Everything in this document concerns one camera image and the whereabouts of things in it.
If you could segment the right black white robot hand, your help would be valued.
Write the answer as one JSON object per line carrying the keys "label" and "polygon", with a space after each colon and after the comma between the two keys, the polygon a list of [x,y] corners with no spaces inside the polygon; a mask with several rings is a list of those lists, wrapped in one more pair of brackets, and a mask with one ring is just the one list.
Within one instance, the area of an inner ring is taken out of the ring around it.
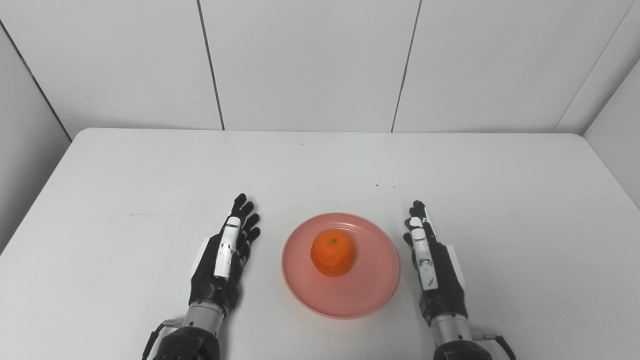
{"label": "right black white robot hand", "polygon": [[441,316],[468,319],[464,278],[455,250],[437,239],[425,203],[414,200],[404,225],[403,240],[411,251],[422,290],[419,308],[428,326]]}

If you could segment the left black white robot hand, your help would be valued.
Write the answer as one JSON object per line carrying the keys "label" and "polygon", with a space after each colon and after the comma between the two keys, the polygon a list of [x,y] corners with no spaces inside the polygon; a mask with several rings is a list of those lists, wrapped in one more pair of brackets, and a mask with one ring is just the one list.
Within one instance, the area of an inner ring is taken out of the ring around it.
{"label": "left black white robot hand", "polygon": [[241,298],[240,279],[261,230],[260,215],[247,194],[234,200],[220,231],[202,241],[190,276],[190,305],[217,306],[224,317]]}

